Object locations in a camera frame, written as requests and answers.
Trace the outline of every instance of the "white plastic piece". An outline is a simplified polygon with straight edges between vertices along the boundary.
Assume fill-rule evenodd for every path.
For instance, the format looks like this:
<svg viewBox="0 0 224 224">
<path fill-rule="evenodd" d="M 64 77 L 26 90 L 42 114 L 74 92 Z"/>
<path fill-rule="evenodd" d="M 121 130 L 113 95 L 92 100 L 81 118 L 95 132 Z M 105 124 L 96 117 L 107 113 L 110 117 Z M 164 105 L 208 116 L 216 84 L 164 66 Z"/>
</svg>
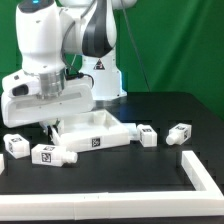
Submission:
<svg viewBox="0 0 224 224">
<path fill-rule="evenodd" d="M 30 143 L 19 134 L 7 134 L 3 137 L 5 149 L 15 158 L 19 159 L 30 155 Z"/>
<path fill-rule="evenodd" d="M 152 129 L 150 125 L 138 125 L 137 133 L 138 139 L 144 147 L 157 146 L 157 133 Z"/>
<path fill-rule="evenodd" d="M 66 151 L 66 147 L 38 144 L 31 151 L 33 164 L 61 167 L 78 160 L 77 153 Z"/>
<path fill-rule="evenodd" d="M 3 154 L 0 154 L 0 175 L 2 174 L 4 169 L 5 169 L 4 156 Z"/>
<path fill-rule="evenodd" d="M 196 191 L 0 196 L 0 221 L 224 215 L 224 197 L 193 151 L 183 168 Z"/>
<path fill-rule="evenodd" d="M 130 144 L 129 131 L 106 110 L 77 114 L 52 127 L 52 141 L 68 151 L 84 152 Z"/>
<path fill-rule="evenodd" d="M 188 124 L 178 124 L 169 130 L 169 135 L 166 138 L 168 145 L 182 145 L 191 137 L 192 126 Z"/>
<path fill-rule="evenodd" d="M 7 80 L 8 76 L 3 79 L 4 90 L 10 84 Z M 1 109 L 4 124 L 11 128 L 91 111 L 94 105 L 91 87 L 92 79 L 89 77 L 71 80 L 62 94 L 52 100 L 40 100 L 36 96 L 10 98 L 7 92 L 3 92 Z"/>
</svg>

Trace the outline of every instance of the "black tabletop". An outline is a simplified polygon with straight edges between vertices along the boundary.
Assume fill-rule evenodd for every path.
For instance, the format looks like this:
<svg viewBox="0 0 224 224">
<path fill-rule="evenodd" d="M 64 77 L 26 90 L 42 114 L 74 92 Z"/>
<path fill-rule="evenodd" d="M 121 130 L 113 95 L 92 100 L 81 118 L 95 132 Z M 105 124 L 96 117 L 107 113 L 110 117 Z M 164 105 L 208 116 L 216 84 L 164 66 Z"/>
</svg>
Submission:
<svg viewBox="0 0 224 224">
<path fill-rule="evenodd" d="M 104 107 L 123 123 L 149 124 L 158 134 L 158 146 L 130 145 L 79 153 L 76 164 L 62 168 L 32 165 L 31 158 L 14 159 L 5 151 L 3 136 L 20 134 L 36 144 L 52 144 L 39 124 L 6 128 L 1 122 L 1 149 L 5 170 L 0 194 L 57 194 L 193 190 L 180 165 L 181 152 L 193 150 L 224 193 L 224 122 L 187 93 L 130 93 Z M 178 123 L 192 125 L 192 137 L 183 145 L 168 146 L 165 139 Z M 224 223 L 223 217 L 43 221 L 41 223 Z"/>
</svg>

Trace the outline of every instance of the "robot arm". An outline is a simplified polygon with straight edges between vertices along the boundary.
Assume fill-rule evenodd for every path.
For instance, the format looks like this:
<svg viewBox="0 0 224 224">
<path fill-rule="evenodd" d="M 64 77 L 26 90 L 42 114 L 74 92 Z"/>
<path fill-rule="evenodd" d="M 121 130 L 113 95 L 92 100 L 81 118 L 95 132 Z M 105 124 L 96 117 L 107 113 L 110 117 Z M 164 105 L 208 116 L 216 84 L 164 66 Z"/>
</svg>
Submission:
<svg viewBox="0 0 224 224">
<path fill-rule="evenodd" d="M 63 54 L 106 55 L 116 42 L 113 9 L 121 6 L 121 0 L 82 0 L 81 5 L 77 5 L 80 0 L 60 1 L 66 6 L 60 12 L 55 0 L 23 0 L 17 7 L 17 37 L 23 62 L 22 70 L 2 82 L 1 108 L 8 127 L 93 108 L 92 79 L 66 81 Z M 128 0 L 122 1 L 129 6 Z"/>
</svg>

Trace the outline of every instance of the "white block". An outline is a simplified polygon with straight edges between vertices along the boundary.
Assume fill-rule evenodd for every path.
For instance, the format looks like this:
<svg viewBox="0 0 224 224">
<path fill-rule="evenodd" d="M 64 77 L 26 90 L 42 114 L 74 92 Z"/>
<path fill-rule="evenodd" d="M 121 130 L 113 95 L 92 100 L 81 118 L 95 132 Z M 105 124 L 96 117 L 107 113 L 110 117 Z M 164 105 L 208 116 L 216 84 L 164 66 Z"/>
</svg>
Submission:
<svg viewBox="0 0 224 224">
<path fill-rule="evenodd" d="M 78 159 L 77 153 L 66 151 L 66 147 L 38 144 L 31 151 L 33 164 L 61 167 Z"/>
<path fill-rule="evenodd" d="M 137 133 L 138 138 L 144 147 L 157 146 L 157 133 L 150 125 L 138 125 Z"/>
<path fill-rule="evenodd" d="M 3 157 L 3 154 L 0 154 L 0 175 L 4 169 L 5 169 L 4 157 Z"/>
<path fill-rule="evenodd" d="M 30 155 L 30 144 L 19 134 L 4 136 L 5 149 L 14 158 L 19 159 Z"/>
<path fill-rule="evenodd" d="M 168 145 L 182 145 L 191 137 L 192 126 L 189 124 L 178 124 L 169 130 L 169 135 L 166 138 Z"/>
</svg>

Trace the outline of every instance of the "green background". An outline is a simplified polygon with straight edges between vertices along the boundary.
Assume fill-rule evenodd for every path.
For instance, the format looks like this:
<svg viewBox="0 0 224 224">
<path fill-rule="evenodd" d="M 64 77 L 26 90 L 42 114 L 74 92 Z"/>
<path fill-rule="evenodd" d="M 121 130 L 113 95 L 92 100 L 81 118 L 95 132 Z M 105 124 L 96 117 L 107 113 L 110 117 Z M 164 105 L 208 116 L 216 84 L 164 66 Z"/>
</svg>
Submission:
<svg viewBox="0 0 224 224">
<path fill-rule="evenodd" d="M 21 67 L 15 32 L 18 2 L 0 0 L 1 78 Z M 138 0 L 127 14 L 151 91 L 191 93 L 224 119 L 224 1 Z M 122 11 L 115 11 L 115 17 L 124 88 L 146 92 Z"/>
</svg>

